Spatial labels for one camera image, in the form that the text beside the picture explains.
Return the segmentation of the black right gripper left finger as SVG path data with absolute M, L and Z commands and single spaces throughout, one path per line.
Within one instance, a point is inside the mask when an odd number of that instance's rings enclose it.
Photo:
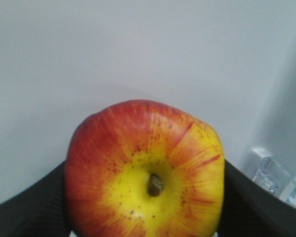
M 0 237 L 68 237 L 61 163 L 38 182 L 0 204 Z

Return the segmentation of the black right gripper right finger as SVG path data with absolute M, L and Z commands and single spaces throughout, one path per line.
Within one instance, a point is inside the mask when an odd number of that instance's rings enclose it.
M 268 193 L 228 161 L 218 235 L 296 237 L 296 209 Z

